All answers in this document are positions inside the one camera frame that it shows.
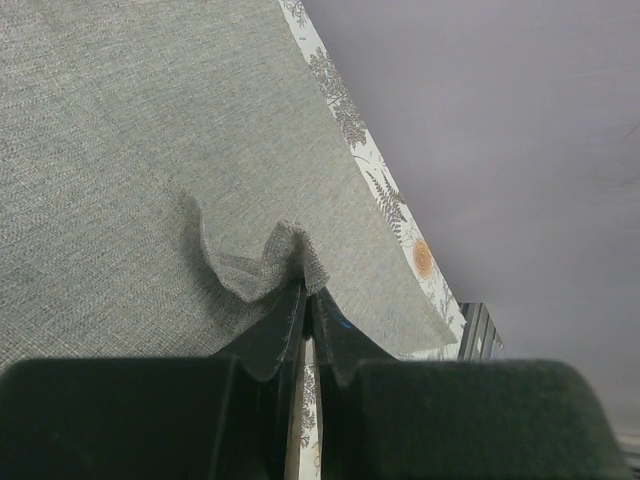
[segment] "fern print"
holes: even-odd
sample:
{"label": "fern print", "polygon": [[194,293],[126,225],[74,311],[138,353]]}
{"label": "fern print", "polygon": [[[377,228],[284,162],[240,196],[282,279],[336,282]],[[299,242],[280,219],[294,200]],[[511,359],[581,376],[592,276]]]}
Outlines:
{"label": "fern print", "polygon": [[387,223],[398,240],[400,240],[402,238],[402,222],[407,221],[407,218],[404,216],[402,209],[400,208],[400,204],[404,204],[402,195],[400,195],[400,192],[391,186],[384,173],[382,174],[382,177],[384,178],[384,186],[380,184],[376,177],[371,175],[371,172],[367,172],[367,175],[369,175],[369,178],[376,190],[378,207],[380,207],[382,215],[387,220]]}
{"label": "fern print", "polygon": [[309,17],[307,16],[307,12],[302,6],[301,0],[284,0],[284,7],[289,10],[289,13],[296,19],[298,22],[298,26],[304,27],[307,24],[307,20]]}

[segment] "gray textured fabric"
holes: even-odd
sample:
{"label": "gray textured fabric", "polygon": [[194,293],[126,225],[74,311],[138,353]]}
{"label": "gray textured fabric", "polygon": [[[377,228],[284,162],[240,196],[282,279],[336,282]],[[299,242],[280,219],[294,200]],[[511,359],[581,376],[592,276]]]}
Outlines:
{"label": "gray textured fabric", "polygon": [[300,225],[278,222],[259,262],[218,251],[209,239],[203,222],[200,241],[207,264],[223,287],[247,303],[267,298],[295,278],[304,278],[309,294],[318,293],[329,280],[309,235]]}
{"label": "gray textured fabric", "polygon": [[216,351],[275,294],[207,259],[260,259],[281,220],[384,347],[453,341],[275,0],[0,8],[0,364]]}

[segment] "patterned board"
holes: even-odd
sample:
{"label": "patterned board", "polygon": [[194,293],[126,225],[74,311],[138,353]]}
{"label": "patterned board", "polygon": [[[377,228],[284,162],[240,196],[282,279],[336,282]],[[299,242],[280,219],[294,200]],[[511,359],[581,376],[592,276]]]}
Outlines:
{"label": "patterned board", "polygon": [[[457,342],[431,350],[406,352],[401,359],[455,360],[458,358],[465,319],[460,313],[447,282],[431,256],[429,245],[398,191],[382,154],[360,117],[349,92],[320,40],[301,0],[278,0],[291,33],[311,72],[318,81],[327,106],[338,122],[353,159],[369,185],[382,215],[398,239],[407,262],[420,283],[422,291],[447,322]],[[302,441],[300,479],[320,478],[320,446],[318,442],[315,379],[313,365],[304,370],[302,408]]]}

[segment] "black object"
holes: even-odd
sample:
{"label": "black object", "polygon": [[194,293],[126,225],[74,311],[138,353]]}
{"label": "black object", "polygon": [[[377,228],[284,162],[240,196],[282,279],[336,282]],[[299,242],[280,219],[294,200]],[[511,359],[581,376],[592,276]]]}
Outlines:
{"label": "black object", "polygon": [[293,282],[210,358],[11,368],[0,383],[0,479],[284,478],[309,335],[325,479],[631,478],[572,369],[399,362],[326,289],[307,297]]}

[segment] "gray surface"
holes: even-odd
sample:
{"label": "gray surface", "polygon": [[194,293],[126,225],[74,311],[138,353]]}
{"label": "gray surface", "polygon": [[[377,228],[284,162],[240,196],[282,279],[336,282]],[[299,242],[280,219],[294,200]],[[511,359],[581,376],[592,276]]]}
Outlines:
{"label": "gray surface", "polygon": [[216,351],[273,295],[223,288],[200,222],[210,261],[259,261],[279,220],[300,222],[365,332],[391,351],[452,340],[275,0],[16,1],[0,17],[0,365]]}
{"label": "gray surface", "polygon": [[640,433],[640,2],[304,4],[457,299]]}

